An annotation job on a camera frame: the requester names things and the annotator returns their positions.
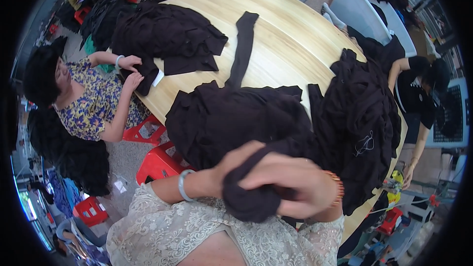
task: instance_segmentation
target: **white sock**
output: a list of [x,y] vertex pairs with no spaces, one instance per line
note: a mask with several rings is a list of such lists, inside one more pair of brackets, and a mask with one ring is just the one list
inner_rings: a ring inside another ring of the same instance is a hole
[[323,14],[327,13],[328,15],[330,15],[330,18],[332,19],[332,23],[334,23],[334,25],[337,26],[339,29],[345,28],[346,24],[340,21],[339,18],[337,18],[334,12],[332,12],[332,10],[330,10],[330,8],[328,7],[328,4],[325,2],[322,5],[322,13]]
[[332,18],[330,17],[329,14],[323,13],[323,17],[324,17],[325,19],[327,19],[327,21],[329,21],[330,23],[332,23],[332,25],[334,24],[334,22],[332,22]]

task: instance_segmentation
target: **floor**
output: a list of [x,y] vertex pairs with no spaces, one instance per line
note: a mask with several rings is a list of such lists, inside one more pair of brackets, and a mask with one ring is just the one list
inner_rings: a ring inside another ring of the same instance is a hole
[[[306,4],[316,11],[320,11],[322,3],[329,0],[306,0]],[[68,30],[58,31],[57,35],[66,35],[69,37],[65,50],[64,57],[68,61],[78,61],[86,56],[84,50],[79,50],[81,37],[78,34],[73,34]],[[101,225],[93,228],[97,234],[103,234],[114,223],[120,220],[128,213],[129,205],[133,197],[134,190],[138,187],[135,175],[141,162],[148,151],[153,148],[152,145],[144,143],[133,143],[122,141],[119,143],[107,143],[107,149],[110,153],[110,180],[109,184],[112,187],[111,198],[100,198],[100,202],[106,208],[110,219]],[[400,160],[408,161],[411,150],[403,151],[400,154]],[[429,158],[431,164],[439,164],[439,159]]]

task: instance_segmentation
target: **gold bracelet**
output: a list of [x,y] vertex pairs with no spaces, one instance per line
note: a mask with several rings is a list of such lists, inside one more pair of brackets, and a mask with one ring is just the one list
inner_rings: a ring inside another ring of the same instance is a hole
[[335,183],[337,184],[338,186],[338,193],[337,193],[337,197],[335,198],[334,202],[332,202],[330,204],[330,208],[332,207],[336,207],[337,205],[340,204],[343,196],[345,195],[345,188],[343,187],[343,182],[340,180],[340,178],[335,175],[334,173],[332,173],[331,171],[329,170],[322,170],[324,173],[326,173],[327,175],[329,175],[332,180],[335,181]]

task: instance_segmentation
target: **yellow and blue floral dress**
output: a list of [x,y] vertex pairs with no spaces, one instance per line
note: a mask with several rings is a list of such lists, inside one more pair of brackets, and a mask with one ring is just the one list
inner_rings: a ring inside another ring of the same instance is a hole
[[[66,108],[56,110],[69,134],[89,141],[100,141],[105,122],[112,122],[123,85],[117,75],[104,78],[91,68],[88,57],[67,63],[71,79],[84,86],[83,95]],[[135,127],[150,111],[133,93],[125,129]]]

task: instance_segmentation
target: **white lace top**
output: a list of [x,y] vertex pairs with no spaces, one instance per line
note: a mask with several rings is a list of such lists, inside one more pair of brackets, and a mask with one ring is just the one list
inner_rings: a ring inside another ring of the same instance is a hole
[[306,220],[299,232],[276,216],[241,222],[221,199],[170,205],[149,183],[136,189],[128,215],[110,228],[106,245],[114,266],[175,266],[211,234],[226,230],[248,266],[335,266],[343,221]]

